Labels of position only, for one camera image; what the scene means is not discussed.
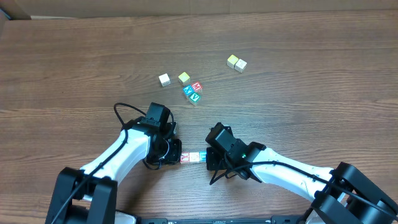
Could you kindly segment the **plain cream wooden block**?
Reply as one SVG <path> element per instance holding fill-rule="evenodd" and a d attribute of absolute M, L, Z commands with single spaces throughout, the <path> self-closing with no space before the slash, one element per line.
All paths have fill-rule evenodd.
<path fill-rule="evenodd" d="M 200 153 L 199 152 L 190 152 L 189 153 L 189 162 L 191 162 L 191 163 L 200 162 Z"/>

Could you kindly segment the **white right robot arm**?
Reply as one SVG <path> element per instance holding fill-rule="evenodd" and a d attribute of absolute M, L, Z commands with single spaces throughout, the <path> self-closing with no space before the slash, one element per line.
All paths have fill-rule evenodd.
<path fill-rule="evenodd" d="M 208 170 L 219 179 L 239 176 L 274 184 L 310 201 L 304 223 L 392 223 L 397 204 L 351 164 L 335 169 L 310 166 L 281 156 L 265 145 L 213 143 L 206 157 Z"/>

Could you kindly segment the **blue D wooden block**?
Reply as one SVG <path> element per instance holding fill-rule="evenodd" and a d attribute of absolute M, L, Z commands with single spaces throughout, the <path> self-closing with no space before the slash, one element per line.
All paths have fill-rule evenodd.
<path fill-rule="evenodd" d="M 199 152 L 200 162 L 206 162 L 206 151 Z"/>

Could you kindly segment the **red Y wooden block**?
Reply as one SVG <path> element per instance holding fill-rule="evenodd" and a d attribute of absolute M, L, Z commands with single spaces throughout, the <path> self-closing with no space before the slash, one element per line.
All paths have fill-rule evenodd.
<path fill-rule="evenodd" d="M 188 162 L 190 162 L 190 153 L 189 152 L 181 153 L 180 163 L 184 164 L 184 163 L 188 163 Z"/>

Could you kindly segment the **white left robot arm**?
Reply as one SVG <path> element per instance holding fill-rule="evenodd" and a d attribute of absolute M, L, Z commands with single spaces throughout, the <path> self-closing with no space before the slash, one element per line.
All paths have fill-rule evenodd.
<path fill-rule="evenodd" d="M 80 169 L 65 167 L 57 176 L 45 224 L 135 224 L 135 215 L 116 208 L 119 184 L 140 162 L 151 169 L 179 162 L 182 143 L 174 122 L 140 117 L 124 124 L 117 140 Z"/>

